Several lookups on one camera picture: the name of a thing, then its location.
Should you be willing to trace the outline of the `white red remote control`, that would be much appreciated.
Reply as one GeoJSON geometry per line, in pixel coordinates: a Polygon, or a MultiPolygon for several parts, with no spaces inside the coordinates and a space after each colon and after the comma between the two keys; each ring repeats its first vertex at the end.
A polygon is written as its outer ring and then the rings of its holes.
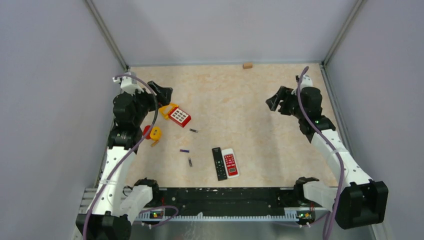
{"type": "Polygon", "coordinates": [[[232,148],[223,149],[221,151],[225,165],[225,171],[229,179],[236,178],[240,175],[236,155],[232,148]]]}

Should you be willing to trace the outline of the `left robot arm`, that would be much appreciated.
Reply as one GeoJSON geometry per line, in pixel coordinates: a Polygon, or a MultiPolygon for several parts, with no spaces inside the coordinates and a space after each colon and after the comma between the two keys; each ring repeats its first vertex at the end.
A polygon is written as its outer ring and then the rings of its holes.
{"type": "Polygon", "coordinates": [[[141,124],[149,112],[158,116],[159,108],[169,105],[173,89],[149,81],[121,84],[122,93],[113,99],[114,126],[107,141],[106,161],[96,193],[86,213],[77,215],[75,225],[84,240],[128,240],[132,225],[144,206],[154,207],[160,193],[154,180],[135,186],[122,199],[125,180],[138,146],[145,139],[141,124]]]}

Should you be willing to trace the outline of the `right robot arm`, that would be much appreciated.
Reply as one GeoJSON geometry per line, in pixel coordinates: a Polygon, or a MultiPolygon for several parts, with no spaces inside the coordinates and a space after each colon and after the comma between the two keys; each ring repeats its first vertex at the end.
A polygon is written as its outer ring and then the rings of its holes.
{"type": "Polygon", "coordinates": [[[299,206],[311,201],[321,205],[344,230],[380,224],[385,219],[389,189],[383,181],[373,180],[354,160],[335,125],[322,114],[322,100],[316,87],[304,87],[297,93],[281,86],[265,101],[271,111],[297,118],[300,132],[321,153],[339,185],[331,188],[303,177],[303,182],[296,184],[293,200],[299,206]]]}

